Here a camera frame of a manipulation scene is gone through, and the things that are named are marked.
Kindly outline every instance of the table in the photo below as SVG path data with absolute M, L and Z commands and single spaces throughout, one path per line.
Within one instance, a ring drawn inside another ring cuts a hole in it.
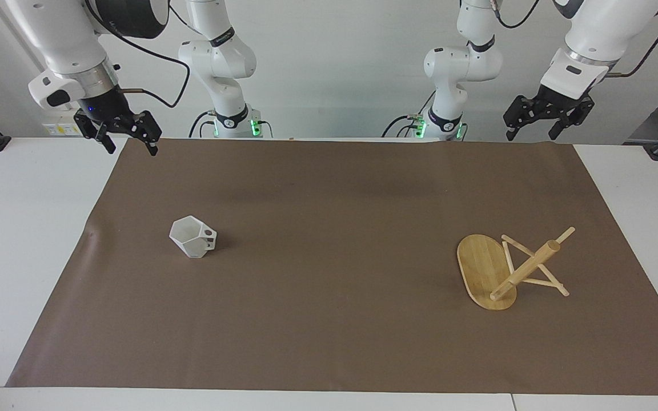
M 363 139 L 397 141 L 395 139 Z M 115 141 L 121 147 L 123 139 Z M 633 146 L 576 146 L 658 292 L 658 162 Z M 118 158 L 76 138 L 18 138 L 0 153 L 0 387 Z M 658 397 L 0 388 L 0 408 L 658 409 Z

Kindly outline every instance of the wooden rod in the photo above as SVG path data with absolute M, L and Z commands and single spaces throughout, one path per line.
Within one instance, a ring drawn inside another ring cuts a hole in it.
M 557 288 L 557 286 L 553 284 L 551 281 L 545 281 L 543 279 L 523 279 L 522 283 L 536 284 L 536 285 L 543 285 L 545 287 Z
M 532 250 L 530 250 L 527 247 L 525 247 L 524 245 L 520 244 L 517 240 L 512 239 L 512 237 L 509 237 L 507 235 L 502 235 L 501 239 L 508 242 L 509 244 L 514 245 L 514 247 L 516 249 L 520 250 L 521 252 L 523 252 L 524 254 L 527 254 L 530 257 L 535 255 L 535 253 L 533 253 Z
M 512 263 L 512 256 L 509 255 L 509 243 L 502 241 L 501 246 L 504 248 L 504 257 L 507 258 L 507 267 L 509 267 L 509 275 L 511 276 L 514 273 L 514 263 Z
M 537 269 L 538 265 L 544 264 L 545 261 L 550 260 L 550 257 L 555 255 L 559 250 L 560 244 L 556 242 L 556 240 L 549 240 L 543 244 L 543 246 L 535 252 L 535 255 L 522 263 L 522 265 L 520 265 L 508 279 L 504 280 L 503 283 L 499 284 L 499 286 L 491 292 L 491 301 L 499 301 L 504 294 L 512 291 L 512 288 L 521 283 L 523 279 L 529 276 L 529 274 L 532 274 L 533 271 Z
M 537 267 L 540 268 L 540 271 L 541 271 L 543 274 L 545 274 L 545 276 L 546 276 L 548 279 L 550 279 L 550 283 L 554 284 L 555 287 L 558 289 L 558 291 L 560 291 L 560 293 L 561 293 L 564 297 L 569 297 L 569 296 L 570 296 L 570 292 L 567 290 L 567 288 L 565 288 L 565 286 L 563 286 L 563 284 L 560 283 L 560 281 L 558 281 L 557 278 L 555 278 L 555 276 L 553 275 L 553 273 L 551 273 L 550 270 L 548 270 L 548 268 L 545 267 L 544 264 L 540 264 L 540 265 L 538 265 Z
M 575 232 L 575 227 L 570 227 L 569 229 L 566 229 L 566 231 L 563 232 L 563 233 L 558 237 L 558 239 L 556 240 L 556 242 L 558 242 L 559 244 L 562 244 L 562 242 L 564 242 L 565 240 L 567 240 L 567 238 L 570 237 L 570 235 L 573 234 L 574 232 Z

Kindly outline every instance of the oval wooden base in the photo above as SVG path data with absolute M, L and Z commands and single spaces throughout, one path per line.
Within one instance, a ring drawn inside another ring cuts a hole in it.
M 490 237 L 472 234 L 465 237 L 456 250 L 468 295 L 481 307 L 499 311 L 508 309 L 517 299 L 517 289 L 507 292 L 499 301 L 489 295 L 509 278 L 509 265 L 501 244 Z

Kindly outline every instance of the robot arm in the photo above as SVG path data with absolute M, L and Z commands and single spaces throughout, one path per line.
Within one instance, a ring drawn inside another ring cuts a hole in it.
M 81 109 L 75 122 L 83 136 L 102 143 L 109 153 L 115 145 L 107 133 L 115 132 L 138 138 L 155 155 L 162 130 L 148 111 L 131 112 L 115 68 L 97 39 L 97 32 L 107 31 L 94 22 L 86 4 L 81 0 L 6 1 L 47 64 L 47 70 L 29 83 L 34 100 L 45 109 L 77 101 Z M 167 24 L 167 1 L 85 1 L 123 36 L 153 38 Z
M 215 105 L 211 114 L 217 118 L 220 137 L 245 138 L 261 134 L 260 112 L 246 104 L 243 91 L 235 79 L 248 78 L 256 68 L 256 57 L 235 33 L 227 16 L 224 0 L 186 0 L 194 28 L 207 40 L 185 42 L 179 59 L 190 65 Z
M 459 82 L 492 80 L 501 70 L 503 58 L 494 47 L 496 17 L 489 0 L 462 0 L 456 27 L 468 39 L 465 47 L 440 47 L 426 55 L 424 67 L 436 86 L 436 97 L 423 113 L 426 130 L 421 136 L 455 138 L 467 101 Z
M 541 79 L 537 96 L 517 96 L 505 112 L 510 141 L 520 128 L 541 119 L 557 120 L 549 132 L 553 140 L 565 128 L 583 124 L 594 105 L 588 92 L 658 14 L 658 2 L 653 0 L 553 1 L 572 27 Z

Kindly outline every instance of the brown mat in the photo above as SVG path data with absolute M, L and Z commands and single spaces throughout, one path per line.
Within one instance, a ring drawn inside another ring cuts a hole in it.
M 658 395 L 658 296 L 572 146 L 160 148 L 126 145 L 7 386 Z M 569 226 L 570 297 L 468 297 L 463 237 Z

